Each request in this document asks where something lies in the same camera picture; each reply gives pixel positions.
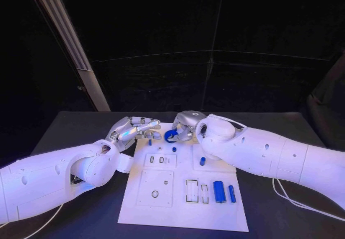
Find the silver robotic hand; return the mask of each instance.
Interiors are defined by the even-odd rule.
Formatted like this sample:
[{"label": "silver robotic hand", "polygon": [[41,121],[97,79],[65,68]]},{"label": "silver robotic hand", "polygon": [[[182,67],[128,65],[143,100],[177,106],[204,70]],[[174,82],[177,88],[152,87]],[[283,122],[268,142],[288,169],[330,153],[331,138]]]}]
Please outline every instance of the silver robotic hand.
[{"label": "silver robotic hand", "polygon": [[159,120],[143,117],[125,117],[113,125],[106,140],[123,152],[133,145],[136,138],[162,139],[161,133],[152,131],[152,129],[161,129]]},{"label": "silver robotic hand", "polygon": [[2,168],[0,224],[31,218],[71,201],[103,186],[116,170],[129,173],[133,157],[120,152],[136,138],[162,138],[152,131],[161,128],[159,124],[155,119],[125,117],[106,140],[35,155]]},{"label": "silver robotic hand", "polygon": [[[167,141],[190,141],[195,133],[197,125],[206,118],[207,115],[200,111],[184,111],[178,113],[172,124],[172,130],[167,133]],[[181,128],[184,129],[182,133],[177,132],[178,124],[181,124]]]}]

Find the oval hole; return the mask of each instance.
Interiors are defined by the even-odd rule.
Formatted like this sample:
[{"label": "oval hole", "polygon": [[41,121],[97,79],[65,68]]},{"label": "oval hole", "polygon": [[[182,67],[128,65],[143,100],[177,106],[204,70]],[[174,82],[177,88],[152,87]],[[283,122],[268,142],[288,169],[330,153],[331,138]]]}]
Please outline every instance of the oval hole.
[{"label": "oval hole", "polygon": [[55,171],[57,171],[57,174],[60,174],[60,166],[58,165],[55,166]]},{"label": "oval hole", "polygon": [[24,185],[27,185],[27,184],[28,184],[28,179],[27,179],[27,177],[25,177],[25,176],[22,177],[22,183],[24,183]]}]

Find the robotic hand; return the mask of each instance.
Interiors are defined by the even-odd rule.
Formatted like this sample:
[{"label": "robotic hand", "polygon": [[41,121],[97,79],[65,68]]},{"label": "robotic hand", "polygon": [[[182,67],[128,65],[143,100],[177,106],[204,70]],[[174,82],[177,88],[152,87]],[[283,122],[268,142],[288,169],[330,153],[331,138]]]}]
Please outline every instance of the robotic hand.
[{"label": "robotic hand", "polygon": [[[120,152],[135,138],[161,139],[161,121],[125,117],[106,140],[18,160],[0,169],[0,224],[34,217],[103,186],[116,170],[129,173],[133,158]],[[74,184],[71,175],[83,181]]]},{"label": "robotic hand", "polygon": [[224,117],[201,112],[182,112],[181,122],[188,130],[167,141],[193,138],[195,133],[207,160],[224,160],[230,165],[259,176],[285,179],[327,195],[345,209],[345,153],[296,142],[283,136],[250,128]]}]

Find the white board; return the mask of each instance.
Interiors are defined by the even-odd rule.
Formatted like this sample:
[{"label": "white board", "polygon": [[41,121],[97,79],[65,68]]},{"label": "white board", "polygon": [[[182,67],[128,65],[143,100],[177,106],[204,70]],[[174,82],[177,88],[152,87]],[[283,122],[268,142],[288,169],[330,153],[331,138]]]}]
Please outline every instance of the white board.
[{"label": "white board", "polygon": [[[162,123],[159,130],[162,135],[171,128],[171,123]],[[154,140],[154,145],[149,146],[148,139],[139,140],[119,223],[247,232],[236,168],[224,165],[224,162],[210,161],[200,168],[197,163],[200,163],[203,151],[195,141],[194,139],[190,142],[168,143],[165,140]],[[148,166],[149,154],[162,154],[164,157],[177,155],[177,162],[172,164],[175,166],[168,167],[162,163]],[[143,186],[148,179],[155,183]],[[187,202],[187,180],[198,181],[198,202]],[[223,204],[216,202],[214,181],[224,183],[227,202]],[[201,190],[203,185],[207,185],[207,194]],[[234,186],[237,203],[231,203],[229,185]],[[208,195],[208,203],[203,203],[206,195]]]}]

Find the small blue cylinder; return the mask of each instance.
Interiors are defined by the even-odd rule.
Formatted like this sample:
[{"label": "small blue cylinder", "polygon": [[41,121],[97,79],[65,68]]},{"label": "small blue cylinder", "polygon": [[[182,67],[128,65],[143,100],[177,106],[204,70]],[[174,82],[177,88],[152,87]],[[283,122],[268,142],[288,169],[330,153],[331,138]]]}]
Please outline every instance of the small blue cylinder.
[{"label": "small blue cylinder", "polygon": [[206,165],[206,161],[207,161],[207,159],[206,159],[206,157],[203,157],[203,158],[201,158],[201,161],[200,161],[201,166]]},{"label": "small blue cylinder", "polygon": [[233,185],[229,186],[231,202],[236,203],[236,192]]},{"label": "small blue cylinder", "polygon": [[224,185],[221,181],[214,182],[214,197],[217,203],[226,203],[226,191],[224,191]]}]

